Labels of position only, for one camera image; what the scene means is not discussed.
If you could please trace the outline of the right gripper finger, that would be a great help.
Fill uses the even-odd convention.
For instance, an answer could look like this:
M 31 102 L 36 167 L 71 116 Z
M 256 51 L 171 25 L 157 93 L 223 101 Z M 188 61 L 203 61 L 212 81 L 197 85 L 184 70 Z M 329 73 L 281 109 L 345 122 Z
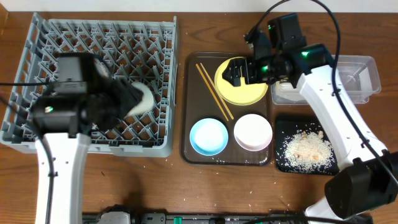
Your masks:
M 241 86 L 241 77 L 240 70 L 225 70 L 222 73 L 222 78 L 235 87 Z
M 241 71 L 245 64 L 245 58 L 231 58 L 228 62 L 228 69 L 233 71 Z

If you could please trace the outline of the yellow plastic plate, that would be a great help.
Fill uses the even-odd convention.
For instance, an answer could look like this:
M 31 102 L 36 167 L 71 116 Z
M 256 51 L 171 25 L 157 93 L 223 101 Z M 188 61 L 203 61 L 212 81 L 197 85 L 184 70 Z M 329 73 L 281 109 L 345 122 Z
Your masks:
M 254 104 L 261 100 L 268 90 L 268 85 L 265 83 L 258 83 L 247 85 L 244 78 L 241 78 L 241 86 L 235 87 L 222 78 L 222 73 L 227 69 L 230 58 L 225 60 L 215 73 L 214 83 L 216 89 L 228 103 L 247 106 Z

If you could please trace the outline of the white paper cup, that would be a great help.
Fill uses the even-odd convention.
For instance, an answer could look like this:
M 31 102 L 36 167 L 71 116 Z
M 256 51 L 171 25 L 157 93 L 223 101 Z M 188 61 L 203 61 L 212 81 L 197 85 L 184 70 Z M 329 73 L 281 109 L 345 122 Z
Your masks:
M 148 86 L 141 82 L 134 82 L 132 86 L 143 92 L 143 96 L 141 101 L 138 102 L 138 104 L 127 113 L 126 117 L 133 115 L 142 115 L 146 112 L 151 111 L 155 107 L 155 99 Z

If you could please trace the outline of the white napkin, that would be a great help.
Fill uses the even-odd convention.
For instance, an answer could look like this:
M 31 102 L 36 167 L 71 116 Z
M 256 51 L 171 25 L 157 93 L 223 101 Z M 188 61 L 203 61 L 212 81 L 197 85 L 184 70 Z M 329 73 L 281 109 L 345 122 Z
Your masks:
M 298 89 L 293 88 L 291 83 L 285 81 L 279 81 L 275 84 L 275 93 L 278 97 L 294 102 L 304 100 Z

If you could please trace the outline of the white bowl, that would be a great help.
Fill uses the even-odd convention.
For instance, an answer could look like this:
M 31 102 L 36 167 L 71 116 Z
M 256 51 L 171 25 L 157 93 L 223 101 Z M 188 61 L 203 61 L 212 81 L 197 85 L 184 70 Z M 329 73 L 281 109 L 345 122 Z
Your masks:
M 272 141 L 273 132 L 270 122 L 258 114 L 246 114 L 234 125 L 236 142 L 247 151 L 261 151 Z

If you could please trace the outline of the rice and food scraps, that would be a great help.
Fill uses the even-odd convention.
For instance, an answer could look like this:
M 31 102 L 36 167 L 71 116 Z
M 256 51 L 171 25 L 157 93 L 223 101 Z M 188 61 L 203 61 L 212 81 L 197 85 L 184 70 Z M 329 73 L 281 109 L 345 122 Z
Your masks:
M 323 131 L 305 132 L 286 137 L 283 155 L 294 171 L 310 173 L 330 169 L 335 159 L 331 143 L 324 140 Z

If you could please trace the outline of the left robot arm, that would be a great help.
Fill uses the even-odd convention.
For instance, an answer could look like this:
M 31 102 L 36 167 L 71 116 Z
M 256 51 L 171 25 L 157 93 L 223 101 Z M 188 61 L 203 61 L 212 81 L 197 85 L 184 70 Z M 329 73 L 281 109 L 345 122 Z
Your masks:
M 91 129 L 111 129 L 121 119 L 150 111 L 154 96 L 141 82 L 68 78 L 32 110 L 39 162 L 36 223 L 81 223 L 83 176 Z

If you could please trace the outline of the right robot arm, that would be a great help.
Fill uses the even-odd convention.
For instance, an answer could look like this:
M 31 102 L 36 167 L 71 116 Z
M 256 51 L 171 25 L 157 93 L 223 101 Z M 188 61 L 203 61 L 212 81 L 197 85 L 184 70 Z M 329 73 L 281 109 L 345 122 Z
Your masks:
M 323 44 L 298 45 L 261 58 L 234 58 L 221 75 L 232 86 L 286 79 L 305 98 L 328 136 L 339 173 L 308 207 L 308 221 L 343 221 L 397 197 L 397 153 L 369 129 L 340 82 L 337 55 Z

